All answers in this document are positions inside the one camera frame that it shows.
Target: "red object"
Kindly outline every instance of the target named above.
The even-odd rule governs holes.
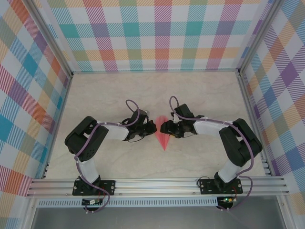
[[[166,116],[160,116],[156,120],[156,126],[157,126],[157,132],[155,132],[156,137],[160,144],[162,145],[163,149],[165,150],[168,144],[168,141],[170,140],[170,135],[164,134],[160,132],[161,125],[165,122],[167,122]]]

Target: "purple cable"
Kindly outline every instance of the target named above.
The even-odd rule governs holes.
[[[234,130],[236,130],[236,132],[242,137],[242,139],[244,140],[245,144],[247,145],[247,148],[248,148],[248,150],[249,150],[250,157],[251,157],[251,164],[250,164],[249,168],[240,171],[240,172],[237,173],[236,175],[239,176],[239,175],[241,175],[242,173],[247,172],[247,171],[249,171],[249,170],[252,169],[252,167],[253,167],[253,165],[254,165],[254,155],[253,155],[252,149],[251,149],[251,147],[250,147],[250,145],[249,145],[249,142],[247,141],[247,139],[246,139],[245,136],[243,135],[243,133],[242,133],[236,126],[234,126],[233,124],[228,123],[228,122],[218,121],[218,120],[209,119],[209,118],[202,119],[202,118],[186,118],[186,117],[182,117],[181,115],[177,114],[177,112],[174,110],[174,108],[173,108],[173,106],[172,106],[172,99],[173,99],[173,98],[176,100],[177,105],[179,106],[179,102],[178,102],[177,97],[173,95],[173,96],[170,97],[170,108],[171,108],[172,112],[173,112],[175,115],[177,115],[179,118],[184,119],[184,120],[191,120],[191,121],[203,121],[203,120],[205,120],[205,121],[207,121],[207,122],[212,122],[212,123],[226,124],[226,125],[232,127]],[[252,181],[252,179],[251,179],[250,177],[248,177],[248,176],[239,176],[239,177],[241,177],[241,178],[248,178],[248,179],[250,180],[250,182],[251,182],[251,185],[250,185],[250,189],[249,189],[248,194],[245,196],[245,198],[242,200],[242,202],[241,202],[239,205],[237,205],[236,207],[238,207],[238,206],[240,206],[241,204],[244,203],[244,201],[249,197],[249,195],[250,195],[250,193],[251,193],[251,191],[252,191],[252,188],[253,188],[253,181]]]
[[[137,107],[137,111],[138,111],[137,118],[136,118],[132,123],[129,123],[129,124],[126,124],[126,125],[122,125],[122,124],[120,124],[120,123],[106,123],[106,122],[105,122],[105,123],[99,123],[99,124],[97,124],[97,125],[92,129],[92,131],[91,131],[91,133],[90,133],[90,135],[89,135],[87,141],[86,141],[85,144],[83,145],[83,147],[82,147],[82,148],[80,149],[80,151],[74,156],[74,160],[75,160],[75,162],[76,162],[76,167],[77,167],[78,172],[79,172],[80,175],[81,175],[82,180],[83,180],[86,184],[88,184],[88,185],[90,185],[91,187],[96,188],[96,189],[98,189],[98,190],[104,192],[104,193],[107,194],[107,196],[108,196],[108,199],[107,199],[106,203],[105,203],[103,206],[101,206],[99,209],[97,209],[96,211],[89,211],[89,210],[87,209],[87,205],[86,205],[86,206],[85,206],[85,210],[86,210],[87,213],[88,213],[88,212],[90,212],[90,213],[99,212],[99,211],[102,210],[104,207],[106,207],[106,205],[107,205],[107,204],[109,203],[109,201],[110,201],[110,194],[109,194],[109,192],[107,192],[105,189],[100,188],[100,187],[97,187],[97,186],[91,184],[91,183],[83,176],[83,174],[81,173],[81,169],[80,169],[80,165],[79,165],[79,158],[78,158],[78,156],[79,156],[79,155],[84,151],[84,149],[87,147],[87,145],[88,145],[88,143],[90,142],[90,140],[91,140],[91,138],[92,138],[94,132],[96,131],[96,129],[97,129],[99,126],[101,126],[101,125],[106,125],[106,124],[107,124],[107,125],[116,125],[116,126],[127,127],[127,126],[131,126],[131,125],[135,124],[135,123],[138,121],[138,119],[139,119],[139,117],[140,117],[140,109],[139,109],[139,106],[137,105],[137,103],[136,103],[135,101],[133,101],[133,100],[131,100],[131,99],[127,99],[127,100],[125,101],[125,103],[126,103],[126,105],[128,106],[128,108],[129,108],[132,112],[134,112],[134,111],[130,108],[130,106],[128,105],[128,102],[132,102],[132,103],[135,104],[135,106]]]

